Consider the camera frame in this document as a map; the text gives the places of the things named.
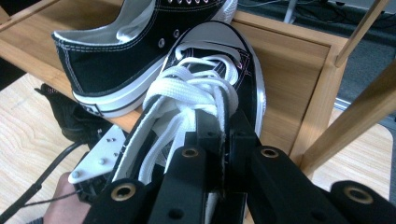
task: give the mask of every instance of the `white laces tied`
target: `white laces tied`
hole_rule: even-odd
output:
[[[205,46],[205,43],[199,43],[200,48],[206,47],[208,49],[215,44],[209,45]],[[222,45],[215,47],[215,49],[226,53],[234,51],[234,49]],[[181,52],[179,47],[177,47],[176,52]],[[214,68],[219,63],[225,64],[224,78],[221,78],[219,73],[213,69],[196,73],[189,70],[195,64]],[[152,171],[159,153],[172,142],[166,161],[166,172],[175,150],[184,146],[185,133],[196,131],[195,109],[202,109],[215,116],[219,121],[220,129],[224,132],[226,120],[224,105],[229,106],[230,116],[238,107],[238,96],[233,87],[237,79],[237,70],[232,60],[225,55],[212,55],[200,59],[189,57],[183,59],[179,65],[170,67],[159,74],[148,89],[143,108],[148,106],[148,102],[153,97],[161,95],[160,99],[151,107],[147,116],[162,119],[161,116],[166,112],[173,110],[178,112],[171,118],[166,129],[159,134],[158,140],[144,159],[139,172],[139,181],[144,184],[151,181]],[[228,104],[224,104],[223,92],[226,94]]]

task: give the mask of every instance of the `high-top sneaker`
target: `high-top sneaker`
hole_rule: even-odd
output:
[[[230,22],[237,0],[125,0],[111,24],[55,31],[55,45],[73,94],[89,112],[106,118],[141,105],[166,53],[189,28]]]
[[[172,191],[172,187],[183,191],[183,186],[189,186],[194,195],[205,188],[205,202],[201,203],[202,198],[199,197],[197,203],[200,205],[197,206],[205,207],[205,217],[200,218],[210,223],[224,183],[221,180],[228,161],[226,147],[230,146],[227,144],[231,132],[230,117],[245,114],[251,130],[260,136],[265,99],[260,63],[244,37],[232,26],[219,21],[205,22],[190,29],[171,48],[161,73],[150,85],[143,103],[144,111],[124,142],[109,175],[109,185],[103,191],[105,194],[100,195],[97,203],[92,205],[87,219],[98,220],[114,214],[111,206],[104,205],[108,194],[124,186],[121,183],[133,181],[138,186],[147,187],[137,190],[143,194],[161,182],[158,192],[161,196],[166,184],[168,191],[165,195]],[[178,170],[183,169],[179,162],[188,166],[188,160],[192,160],[190,162],[196,164],[189,157],[206,158],[205,164],[193,169],[200,174],[198,179],[211,179],[205,182],[210,182],[210,186],[202,187],[194,181],[192,184],[184,179],[169,177],[185,174]],[[153,209],[149,214],[154,211],[166,214],[170,209],[156,205],[157,201],[154,208],[146,204],[147,209]],[[189,217],[176,216],[178,222],[184,222],[186,219],[183,218]]]

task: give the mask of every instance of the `metal eyelet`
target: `metal eyelet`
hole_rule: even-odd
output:
[[[178,39],[179,36],[180,36],[180,31],[178,29],[176,29],[174,31],[174,38]]]
[[[158,41],[158,47],[161,49],[165,46],[165,40],[163,38],[160,39],[160,41]]]
[[[233,64],[239,69],[243,68],[242,62],[238,62],[236,59],[233,60]]]

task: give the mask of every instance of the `black shoe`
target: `black shoe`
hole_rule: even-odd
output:
[[[223,136],[229,117],[242,110],[260,136],[265,103],[260,63],[244,37],[218,21],[194,27],[176,42],[149,87],[113,181],[138,176],[149,183],[154,164],[167,167],[185,145],[186,133],[196,132],[197,111],[213,120],[213,133]]]
[[[204,21],[230,22],[237,0],[125,0],[111,24],[52,34],[74,96],[94,115],[137,108],[181,34]]]

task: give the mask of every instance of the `cable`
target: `cable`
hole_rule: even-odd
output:
[[[41,189],[41,185],[47,179],[47,177],[52,173],[52,171],[61,163],[61,161],[67,157],[74,149],[85,144],[85,141],[77,141],[69,147],[67,147],[57,158],[50,164],[50,166],[44,171],[44,173],[37,179],[37,181],[22,194],[22,196],[12,204],[2,215],[0,215],[0,223],[5,223],[9,220],[15,213],[18,212],[25,204]]]
[[[323,19],[316,12],[308,9],[308,7],[318,7],[318,8],[324,8],[324,9],[330,10],[330,12],[332,12],[334,16],[329,19]],[[343,22],[344,19],[346,18],[345,11],[343,11],[337,7],[334,7],[333,5],[331,5],[329,3],[319,3],[319,5],[305,5],[305,6],[299,5],[296,7],[296,11],[301,16],[306,17],[308,19],[315,19],[315,20],[326,22],[326,23],[340,23],[340,22]]]
[[[389,15],[381,15],[380,18],[376,19],[372,25],[373,28],[376,29],[387,29],[393,26],[396,26],[396,20],[393,20],[393,17],[396,16],[396,13],[393,14],[389,14]],[[360,21],[354,21],[348,17],[346,17],[346,20],[349,21],[349,24],[353,24],[353,25],[358,25]],[[391,24],[388,25],[381,25],[381,23],[384,22],[391,22]]]
[[[317,2],[318,0],[312,0],[312,1],[307,1],[307,2],[297,2],[297,5],[308,5],[314,2]]]
[[[27,203],[27,204],[25,204],[24,206],[22,206],[22,208],[24,208],[24,207],[29,207],[29,206],[33,206],[33,205],[38,205],[38,204],[43,204],[43,203],[52,203],[52,202],[56,202],[56,201],[59,201],[59,200],[61,200],[61,199],[65,199],[65,198],[68,198],[68,197],[73,196],[73,195],[75,195],[75,194],[78,194],[78,193],[80,193],[80,192],[82,192],[82,189],[79,189],[79,190],[76,190],[76,191],[74,191],[74,192],[71,192],[71,193],[62,195],[62,196],[57,197],[57,198],[52,198],[52,199],[48,199],[48,200],[44,200],[44,201],[39,201],[39,202],[36,202],[36,203]]]
[[[259,3],[259,4],[256,4],[256,5],[245,5],[245,4],[242,4],[242,3],[238,3],[238,5],[241,6],[241,7],[260,7],[260,6],[273,4],[273,3],[278,3],[278,2],[288,2],[288,0],[274,0],[274,1],[269,1],[269,2]]]

